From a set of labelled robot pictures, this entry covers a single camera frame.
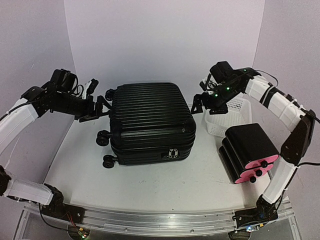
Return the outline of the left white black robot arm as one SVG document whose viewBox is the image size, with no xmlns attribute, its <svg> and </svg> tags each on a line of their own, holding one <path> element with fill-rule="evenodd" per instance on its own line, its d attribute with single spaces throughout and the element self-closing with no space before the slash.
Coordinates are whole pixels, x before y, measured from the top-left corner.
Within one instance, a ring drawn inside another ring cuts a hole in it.
<svg viewBox="0 0 320 240">
<path fill-rule="evenodd" d="M 3 152 L 26 127 L 47 112 L 71 115 L 80 123 L 109 115 L 103 111 L 104 108 L 112 108 L 107 100 L 101 95 L 94 100 L 92 96 L 98 80 L 90 80 L 76 93 L 78 83 L 78 77 L 69 70 L 55 69 L 48 82 L 23 93 L 0 118 L 0 150 Z M 18 179 L 3 166 L 0 168 L 0 195 L 38 204 L 41 213 L 57 219 L 70 215 L 64 196 L 56 187 Z"/>
</svg>

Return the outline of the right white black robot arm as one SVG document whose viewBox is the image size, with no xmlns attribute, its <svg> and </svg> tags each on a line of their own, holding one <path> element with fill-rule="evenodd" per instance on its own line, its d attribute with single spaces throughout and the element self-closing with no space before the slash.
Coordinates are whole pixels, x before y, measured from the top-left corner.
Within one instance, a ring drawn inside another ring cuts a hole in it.
<svg viewBox="0 0 320 240">
<path fill-rule="evenodd" d="M 209 70 L 208 77 L 199 83 L 203 93 L 193 97 L 192 114 L 209 110 L 211 115 L 226 114 L 227 102 L 239 93 L 247 94 L 270 110 L 290 135 L 282 144 L 280 159 L 273 178 L 258 198 L 256 207 L 234 213 L 236 227 L 255 227 L 277 219 L 283 194 L 291 183 L 312 139 L 315 123 L 313 110 L 306 110 L 291 95 L 283 93 L 251 67 L 233 69 L 220 61 Z"/>
</svg>

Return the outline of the black ribbed hard-shell suitcase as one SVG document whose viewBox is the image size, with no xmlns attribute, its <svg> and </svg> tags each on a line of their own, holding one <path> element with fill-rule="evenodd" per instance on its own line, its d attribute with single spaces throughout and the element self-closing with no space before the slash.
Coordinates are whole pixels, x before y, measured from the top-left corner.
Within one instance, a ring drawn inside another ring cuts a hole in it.
<svg viewBox="0 0 320 240">
<path fill-rule="evenodd" d="M 110 145 L 113 155 L 102 165 L 147 165 L 185 160 L 196 139 L 196 122 L 180 88 L 172 82 L 130 83 L 109 89 L 109 130 L 97 133 L 96 143 Z M 178 157 L 169 158 L 169 149 Z"/>
</svg>

